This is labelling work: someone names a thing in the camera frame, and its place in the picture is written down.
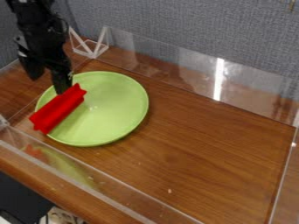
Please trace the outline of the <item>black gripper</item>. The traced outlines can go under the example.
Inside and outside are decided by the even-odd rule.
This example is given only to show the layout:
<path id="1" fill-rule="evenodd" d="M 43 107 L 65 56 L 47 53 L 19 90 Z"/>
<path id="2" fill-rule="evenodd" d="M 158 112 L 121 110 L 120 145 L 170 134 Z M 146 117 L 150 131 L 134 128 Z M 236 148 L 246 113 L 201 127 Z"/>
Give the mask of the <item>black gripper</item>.
<path id="1" fill-rule="evenodd" d="M 71 87 L 70 61 L 62 50 L 67 24 L 57 14 L 17 14 L 21 35 L 15 37 L 17 57 L 31 81 L 50 69 L 50 81 L 57 95 Z"/>

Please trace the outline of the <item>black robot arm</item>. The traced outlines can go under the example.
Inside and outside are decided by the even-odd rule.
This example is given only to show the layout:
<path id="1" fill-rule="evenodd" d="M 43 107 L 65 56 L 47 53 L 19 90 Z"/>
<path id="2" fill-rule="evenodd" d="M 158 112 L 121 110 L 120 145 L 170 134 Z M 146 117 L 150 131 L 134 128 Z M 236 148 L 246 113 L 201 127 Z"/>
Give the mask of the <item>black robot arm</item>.
<path id="1" fill-rule="evenodd" d="M 51 11 L 54 0 L 3 0 L 15 16 L 21 34 L 13 39 L 17 58 L 27 77 L 35 81 L 50 71 L 50 82 L 57 95 L 71 86 L 70 60 L 62 46 L 67 24 Z"/>

